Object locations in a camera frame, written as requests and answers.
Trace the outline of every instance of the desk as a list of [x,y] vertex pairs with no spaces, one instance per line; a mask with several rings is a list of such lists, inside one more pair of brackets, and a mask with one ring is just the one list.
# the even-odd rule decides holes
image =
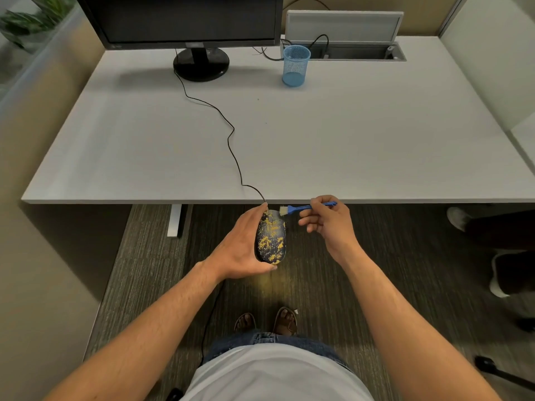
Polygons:
[[[234,124],[244,182],[268,202],[535,201],[535,176],[441,41],[398,41],[407,62],[310,61],[297,89],[250,47],[225,50],[223,77],[185,84]],[[174,53],[106,51],[23,200],[259,202],[229,126],[184,96]]]

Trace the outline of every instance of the blue brush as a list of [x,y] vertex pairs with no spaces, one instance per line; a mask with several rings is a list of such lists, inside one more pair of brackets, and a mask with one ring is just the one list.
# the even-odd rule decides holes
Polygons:
[[[330,201],[330,202],[324,202],[323,205],[326,205],[327,207],[334,207],[336,205],[336,201]],[[288,205],[287,207],[281,207],[279,209],[279,214],[282,215],[289,215],[296,211],[302,211],[304,209],[312,209],[310,205],[303,205],[302,207],[292,207],[291,205]]]

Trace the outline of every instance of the computer monitor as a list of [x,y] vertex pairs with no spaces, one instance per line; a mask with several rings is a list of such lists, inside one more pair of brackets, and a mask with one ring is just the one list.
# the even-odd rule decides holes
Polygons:
[[283,0],[78,0],[98,37],[112,50],[185,48],[173,61],[179,76],[209,81],[229,59],[219,47],[276,46]]

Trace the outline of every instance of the monitor base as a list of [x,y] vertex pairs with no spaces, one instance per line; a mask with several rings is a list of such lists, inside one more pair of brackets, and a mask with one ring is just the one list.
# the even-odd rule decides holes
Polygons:
[[225,74],[230,60],[221,49],[184,49],[173,60],[175,73],[192,82],[209,82]]

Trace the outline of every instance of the person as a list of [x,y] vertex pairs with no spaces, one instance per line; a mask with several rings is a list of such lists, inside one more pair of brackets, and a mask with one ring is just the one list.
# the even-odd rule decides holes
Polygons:
[[[321,204],[329,201],[337,205]],[[478,371],[366,255],[355,237],[349,208],[330,195],[310,204],[312,209],[301,212],[299,225],[320,233],[329,254],[345,271],[403,399],[498,401]],[[58,384],[46,400],[143,400],[218,283],[277,269],[259,262],[254,254],[256,229],[267,208],[264,203],[241,215],[210,256]],[[294,336],[295,315],[283,311],[275,333],[245,332],[238,341],[237,337],[223,341],[223,346],[219,341],[195,372],[183,400],[371,400],[370,392],[334,350]],[[236,328],[251,326],[251,316],[244,316]]]
[[492,294],[505,298],[535,291],[535,210],[473,218],[459,207],[450,207],[446,217],[478,244],[506,250],[491,260]]

